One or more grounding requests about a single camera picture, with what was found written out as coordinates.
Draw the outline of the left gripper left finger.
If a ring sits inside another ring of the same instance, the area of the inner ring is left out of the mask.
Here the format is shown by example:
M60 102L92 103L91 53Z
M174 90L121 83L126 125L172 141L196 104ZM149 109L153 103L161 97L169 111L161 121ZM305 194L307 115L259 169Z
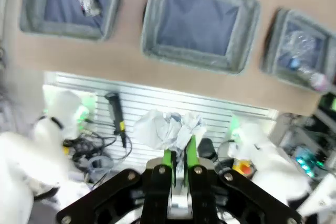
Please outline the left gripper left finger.
M172 152L142 174L125 169L56 214L57 224L117 224L140 209L142 224L165 224L172 186Z

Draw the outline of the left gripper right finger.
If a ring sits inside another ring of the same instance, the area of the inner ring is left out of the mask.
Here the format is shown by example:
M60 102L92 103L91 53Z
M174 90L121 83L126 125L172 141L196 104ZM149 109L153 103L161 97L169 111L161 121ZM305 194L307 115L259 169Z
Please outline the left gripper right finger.
M219 175L201 165L195 136L185 148L184 159L195 224L218 224L219 210L239 224L302 224L295 210L237 171L230 169Z

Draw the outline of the white paper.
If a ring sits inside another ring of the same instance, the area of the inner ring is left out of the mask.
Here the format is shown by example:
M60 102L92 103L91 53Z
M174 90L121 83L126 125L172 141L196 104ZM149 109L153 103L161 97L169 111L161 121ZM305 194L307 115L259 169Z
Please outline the white paper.
M151 110L133 126L133 138L155 150L181 153L192 136L200 143L206 132L206 123L196 112L179 114Z

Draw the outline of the clear bottle pink label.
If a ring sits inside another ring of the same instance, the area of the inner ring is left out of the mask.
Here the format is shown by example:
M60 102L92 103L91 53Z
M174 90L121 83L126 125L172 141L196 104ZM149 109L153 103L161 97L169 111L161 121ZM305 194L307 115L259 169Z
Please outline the clear bottle pink label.
M303 63L299 58L291 58L289 68L296 72L299 79L316 91L327 92L329 81L327 76Z

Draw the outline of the crushed clear plastic cup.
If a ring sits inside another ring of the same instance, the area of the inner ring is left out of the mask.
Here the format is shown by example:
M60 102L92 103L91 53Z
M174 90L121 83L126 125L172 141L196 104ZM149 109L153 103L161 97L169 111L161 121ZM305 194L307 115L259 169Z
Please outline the crushed clear plastic cup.
M321 40L305 31L294 30L286 33L281 50L293 58L313 59L321 52Z

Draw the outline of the red yellow emergency stop button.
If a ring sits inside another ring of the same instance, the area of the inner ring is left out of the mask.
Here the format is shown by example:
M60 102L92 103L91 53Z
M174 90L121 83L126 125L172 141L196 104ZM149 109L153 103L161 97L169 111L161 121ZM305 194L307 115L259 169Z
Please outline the red yellow emergency stop button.
M256 171L253 163L244 159L235 159L232 169L249 179L253 177Z

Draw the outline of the black handheld controller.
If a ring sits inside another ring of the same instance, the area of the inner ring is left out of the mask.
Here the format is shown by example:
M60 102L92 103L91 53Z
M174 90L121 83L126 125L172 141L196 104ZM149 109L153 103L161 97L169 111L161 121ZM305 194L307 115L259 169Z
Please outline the black handheld controller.
M123 148L127 147L127 135L125 132L125 123L122 114L122 107L118 93L107 93L105 96L106 100L108 101L109 105L109 113L114 122L115 129L119 133L122 141Z

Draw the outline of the grey fabric basket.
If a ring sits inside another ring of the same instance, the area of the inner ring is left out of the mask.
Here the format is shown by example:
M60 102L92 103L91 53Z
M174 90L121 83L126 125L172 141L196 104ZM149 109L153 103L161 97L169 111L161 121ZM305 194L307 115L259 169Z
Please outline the grey fabric basket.
M119 0L97 0L101 14L85 16L79 0L22 0L19 27L29 34L91 41L108 39L117 18Z
M294 30L305 31L321 40L321 52L317 57L313 59L299 59L327 76L330 84L327 92L312 89L298 78L294 70L289 68L289 61L292 57L284 53L281 47L286 33ZM326 94L330 91L331 83L336 76L336 32L331 31L325 25L320 24L302 12L294 9L280 8L267 35L261 68L263 72L282 82L319 94Z
M152 59L240 74L260 18L258 0L148 0L142 53Z

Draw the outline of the aluminium slotted base plate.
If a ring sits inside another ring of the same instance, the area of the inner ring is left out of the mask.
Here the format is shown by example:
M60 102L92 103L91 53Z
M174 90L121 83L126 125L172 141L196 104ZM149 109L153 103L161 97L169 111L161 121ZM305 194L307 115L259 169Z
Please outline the aluminium slotted base plate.
M204 136L213 141L215 148L218 148L224 140L233 113L241 112L245 115L262 118L266 124L267 132L270 132L278 115L278 111L272 109L62 72L46 71L45 84L66 88L71 91L88 91L93 93L94 99L90 103L95 106L93 118L98 122L98 125L94 126L93 129L101 136L109 136L112 133L110 126L112 121L108 111L108 103L104 96L111 91L119 94L125 129L132 141L133 149L131 154L121 164L114 167L115 170L122 170L124 168L142 169L150 159L162 156L162 151L143 145L133 136L135 122L150 110L157 109L162 112L177 112L179 114L187 112L198 113L206 124Z

